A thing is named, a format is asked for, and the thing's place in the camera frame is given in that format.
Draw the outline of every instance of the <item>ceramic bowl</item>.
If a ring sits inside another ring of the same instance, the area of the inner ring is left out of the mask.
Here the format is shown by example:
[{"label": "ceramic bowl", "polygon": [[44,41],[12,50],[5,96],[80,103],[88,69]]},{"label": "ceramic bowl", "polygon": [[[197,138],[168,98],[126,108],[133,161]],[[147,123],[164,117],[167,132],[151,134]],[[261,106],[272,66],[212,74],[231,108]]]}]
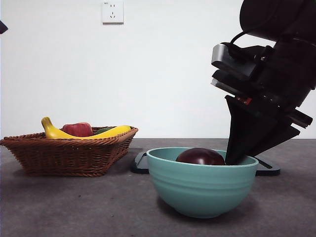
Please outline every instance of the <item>ceramic bowl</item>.
[{"label": "ceramic bowl", "polygon": [[[175,161],[186,149],[147,151],[149,173],[158,195],[176,211],[195,218],[213,218],[237,207],[250,191],[258,160],[245,156],[238,165]],[[225,151],[215,151],[225,158]]]}]

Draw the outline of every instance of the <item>yellow banana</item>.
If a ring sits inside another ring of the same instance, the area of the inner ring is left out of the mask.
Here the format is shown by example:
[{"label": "yellow banana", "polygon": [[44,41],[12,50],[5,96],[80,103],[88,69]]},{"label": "yellow banana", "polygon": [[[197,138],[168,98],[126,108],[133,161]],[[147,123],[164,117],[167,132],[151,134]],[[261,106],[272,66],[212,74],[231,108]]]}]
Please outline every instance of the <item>yellow banana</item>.
[{"label": "yellow banana", "polygon": [[114,127],[108,131],[102,132],[97,135],[93,135],[89,137],[76,137],[58,129],[57,127],[54,127],[49,117],[43,117],[41,120],[41,124],[43,125],[43,128],[45,130],[46,138],[48,139],[59,139],[59,138],[82,139],[82,140],[83,139],[100,139],[100,138],[113,137],[120,133],[127,132],[131,129],[130,126],[122,125],[122,126]]}]

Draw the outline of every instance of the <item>countertop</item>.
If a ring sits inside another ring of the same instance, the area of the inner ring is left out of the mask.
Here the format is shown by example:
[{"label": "countertop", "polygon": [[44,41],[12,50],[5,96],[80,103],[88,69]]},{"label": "countertop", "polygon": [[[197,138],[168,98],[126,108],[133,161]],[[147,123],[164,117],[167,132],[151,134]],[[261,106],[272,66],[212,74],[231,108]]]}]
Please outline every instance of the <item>countertop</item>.
[{"label": "countertop", "polygon": [[278,176],[256,176],[234,210],[213,219],[177,213],[149,174],[130,172],[156,147],[225,150],[227,139],[134,139],[102,177],[29,177],[1,148],[1,237],[315,237],[316,139],[292,139],[264,153]]}]

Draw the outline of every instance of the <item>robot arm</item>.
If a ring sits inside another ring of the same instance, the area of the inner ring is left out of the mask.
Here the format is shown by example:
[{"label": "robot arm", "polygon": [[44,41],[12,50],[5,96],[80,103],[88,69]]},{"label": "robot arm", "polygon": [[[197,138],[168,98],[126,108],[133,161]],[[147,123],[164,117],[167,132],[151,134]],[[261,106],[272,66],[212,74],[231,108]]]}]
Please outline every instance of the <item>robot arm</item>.
[{"label": "robot arm", "polygon": [[[212,84],[226,96],[231,130],[226,163],[256,156],[306,128],[312,118],[296,110],[316,86],[316,1],[244,0],[243,32],[214,47],[212,65],[219,68]],[[244,34],[276,41],[274,47],[240,48]]]},{"label": "robot arm", "polygon": [[4,32],[6,32],[8,27],[0,21],[0,34],[2,35]]}]

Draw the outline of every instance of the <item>red apple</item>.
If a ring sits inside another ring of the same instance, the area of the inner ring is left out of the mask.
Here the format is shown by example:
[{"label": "red apple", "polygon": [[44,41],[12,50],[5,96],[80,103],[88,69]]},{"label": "red apple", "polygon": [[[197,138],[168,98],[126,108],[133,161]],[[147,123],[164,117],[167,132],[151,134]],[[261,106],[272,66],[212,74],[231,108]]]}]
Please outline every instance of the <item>red apple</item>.
[{"label": "red apple", "polygon": [[77,137],[88,137],[93,135],[92,127],[87,122],[65,124],[61,130]]},{"label": "red apple", "polygon": [[179,154],[176,161],[192,164],[225,165],[224,158],[216,151],[205,148],[191,148]]}]

